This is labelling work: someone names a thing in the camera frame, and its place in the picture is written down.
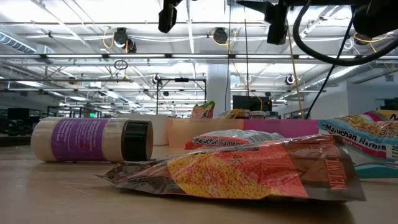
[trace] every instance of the black jar lid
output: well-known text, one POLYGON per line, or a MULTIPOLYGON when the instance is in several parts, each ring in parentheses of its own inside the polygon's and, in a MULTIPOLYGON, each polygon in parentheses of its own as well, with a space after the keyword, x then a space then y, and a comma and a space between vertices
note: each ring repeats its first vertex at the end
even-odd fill
POLYGON ((151 121, 129 120, 122 133, 122 155, 125 161, 146 161, 152 156, 154 132, 151 121))

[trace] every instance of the wooden table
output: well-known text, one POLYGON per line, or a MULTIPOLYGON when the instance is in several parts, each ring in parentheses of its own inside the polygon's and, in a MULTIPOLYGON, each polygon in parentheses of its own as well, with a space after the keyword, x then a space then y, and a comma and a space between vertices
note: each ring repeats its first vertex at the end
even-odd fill
MULTIPOLYGON (((154 157, 183 151, 157 147, 154 157)), ((367 202, 292 203, 157 197, 94 174, 112 164, 46 164, 28 146, 0 148, 0 223, 397 223, 398 180, 362 181, 367 202)))

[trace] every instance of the snack package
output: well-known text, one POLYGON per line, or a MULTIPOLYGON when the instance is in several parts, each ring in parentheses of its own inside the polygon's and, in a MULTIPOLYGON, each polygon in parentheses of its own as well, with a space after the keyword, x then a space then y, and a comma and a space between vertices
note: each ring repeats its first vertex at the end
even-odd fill
POLYGON ((242 109, 233 109, 217 115, 216 119, 235 119, 242 109))
POLYGON ((185 149, 201 147, 238 146, 242 144, 278 140, 284 138, 277 133, 262 131, 223 130, 201 134, 185 143, 185 149))
POLYGON ((341 136, 356 165, 398 161, 398 121, 374 122, 368 115, 350 115, 320 120, 318 128, 341 136))
POLYGON ((215 102, 210 101, 204 105, 195 105, 192 109, 191 118, 213 118, 213 110, 214 110, 215 102))
POLYGON ((398 111, 376 110, 365 113, 373 121, 398 121, 398 111))
POLYGON ((152 194, 365 200, 341 137, 328 134, 122 162, 100 177, 119 188, 152 194))

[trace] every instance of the ceiling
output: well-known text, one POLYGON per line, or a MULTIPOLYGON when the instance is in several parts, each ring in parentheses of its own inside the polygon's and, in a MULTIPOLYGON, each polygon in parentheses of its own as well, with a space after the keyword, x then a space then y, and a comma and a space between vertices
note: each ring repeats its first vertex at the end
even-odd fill
MULTIPOLYGON (((224 27, 230 33, 231 43, 229 51, 232 54, 261 54, 261 55, 290 55, 289 46, 267 44, 266 37, 269 25, 264 22, 264 15, 251 9, 243 9, 235 4, 231 7, 231 21, 229 21, 229 6, 224 0, 183 1, 177 6, 177 24, 169 34, 163 34, 157 29, 158 13, 162 9, 163 0, 44 0, 45 9, 40 8, 35 0, 2 0, 0 7, 0 28, 27 44, 40 44, 49 47, 57 54, 123 54, 123 50, 113 45, 112 33, 117 27, 126 27, 127 33, 137 46, 137 54, 228 54, 225 45, 217 45, 211 38, 215 27, 224 27)), ((293 24, 300 7, 289 11, 288 23, 293 24)), ((305 43, 316 51, 327 55, 336 55, 344 36, 346 27, 351 19, 349 7, 311 7, 302 20, 301 30, 308 30, 303 37, 305 43)), ((388 43, 391 37, 375 43, 376 48, 388 43)), ((350 39, 346 43, 346 55, 368 54, 372 49, 368 45, 355 45, 350 39)), ((0 44, 0 54, 21 54, 6 45, 0 44)), ((294 55, 303 55, 298 47, 293 47, 294 55)), ((172 59, 130 59, 129 68, 118 73, 118 79, 127 77, 130 82, 116 82, 111 74, 116 74, 112 66, 115 60, 54 59, 53 64, 36 60, 21 60, 18 58, 1 60, 4 69, 10 66, 23 68, 18 71, 2 73, 3 78, 70 78, 106 79, 100 86, 107 89, 151 89, 155 88, 152 78, 158 74, 161 78, 206 78, 209 63, 228 63, 227 60, 172 60, 172 59)), ((234 88, 245 89, 247 65, 245 60, 232 60, 229 70, 233 76, 241 76, 239 84, 234 88)), ((330 68, 316 60, 303 60, 296 64, 296 71, 300 85, 310 83, 330 68)), ((250 60, 249 87, 257 90, 289 90, 285 78, 293 73, 293 66, 286 60, 250 60)), ((82 82, 76 85, 68 83, 46 82, 46 88, 88 88, 82 82)), ((32 88, 35 86, 12 83, 13 88, 32 88)), ((197 89, 193 92, 170 92, 169 96, 162 96, 164 113, 184 114, 193 105, 182 105, 184 111, 175 110, 172 101, 176 99, 203 99, 204 93, 197 83, 175 83, 164 89, 197 89)), ((79 97, 86 96, 92 102, 113 100, 110 96, 100 98, 97 92, 69 93, 58 91, 63 96, 71 94, 79 97)), ((140 104, 142 113, 147 113, 155 103, 154 93, 151 92, 123 92, 117 94, 133 103, 140 104)), ((232 92, 232 95, 245 94, 244 91, 232 92)))

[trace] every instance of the black cable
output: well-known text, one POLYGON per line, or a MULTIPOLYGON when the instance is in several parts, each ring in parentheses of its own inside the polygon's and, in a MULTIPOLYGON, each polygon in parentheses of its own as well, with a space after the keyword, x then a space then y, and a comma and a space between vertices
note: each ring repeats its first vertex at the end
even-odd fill
POLYGON ((298 14, 298 16, 296 18, 296 21, 294 22, 294 26, 293 26, 294 41, 296 42, 297 46, 300 47, 300 49, 302 51, 304 51, 306 54, 308 54, 309 56, 312 56, 318 60, 321 60, 323 62, 330 63, 330 64, 335 64, 335 65, 340 65, 340 66, 355 66, 355 65, 362 65, 362 64, 371 62, 373 60, 376 60, 379 57, 382 57, 382 56, 388 54, 389 52, 394 50, 396 47, 398 47, 398 38, 396 38, 389 45, 387 45, 383 49, 377 51, 376 53, 373 53, 371 55, 368 55, 368 56, 365 56, 362 58, 355 58, 355 59, 351 59, 351 60, 342 60, 342 59, 338 59, 338 58, 332 58, 332 57, 328 57, 324 54, 321 54, 319 52, 316 52, 304 44, 304 42, 301 40, 301 36, 299 33, 301 20, 302 20, 304 14, 307 12, 310 5, 311 5, 311 0, 307 0, 306 5, 304 5, 304 7, 301 9, 300 13, 298 14))
POLYGON ((248 50, 248 26, 246 24, 246 7, 243 6, 244 14, 244 37, 246 39, 246 79, 248 80, 248 98, 250 95, 249 91, 249 50, 248 50))
MULTIPOLYGON (((346 43, 346 41, 347 41, 347 39, 348 39, 348 37, 349 37, 349 32, 350 32, 350 30, 351 30, 351 27, 353 26, 353 23, 354 23, 354 19, 351 19, 351 21, 349 22, 349 25, 348 25, 346 34, 345 34, 345 36, 344 36, 343 42, 341 43, 341 47, 340 47, 340 49, 339 49, 339 51, 338 51, 338 53, 337 53, 336 59, 339 59, 341 53, 343 52, 345 43, 346 43)), ((328 75, 326 76, 325 81, 323 82, 323 85, 322 85, 321 89, 319 90, 317 96, 316 96, 315 99, 313 100, 313 102, 312 102, 312 104, 311 104, 311 106, 310 106, 310 109, 308 110, 308 113, 307 113, 305 119, 308 119, 308 118, 310 117, 311 110, 312 110, 313 106, 315 105, 315 103, 317 102, 317 100, 318 100, 319 96, 321 95, 323 89, 325 88, 326 84, 328 83, 329 77, 330 77, 331 73, 333 72, 333 70, 335 69, 335 67, 336 67, 336 64, 334 63, 334 64, 331 66, 330 71, 329 71, 328 75)))
POLYGON ((227 67, 227 74, 226 74, 226 87, 225 87, 225 103, 224 103, 224 110, 225 111, 227 111, 227 110, 230 110, 230 108, 227 108, 226 107, 226 105, 227 105, 227 100, 228 101, 230 101, 231 100, 231 92, 229 93, 229 97, 228 97, 228 99, 226 98, 227 97, 227 95, 228 95, 228 88, 229 88, 229 86, 231 86, 231 84, 229 84, 229 76, 230 76, 230 73, 229 73, 229 51, 230 51, 230 43, 231 43, 231 12, 232 12, 232 0, 229 0, 229 27, 228 27, 228 48, 227 48, 227 50, 228 50, 228 67, 227 67))

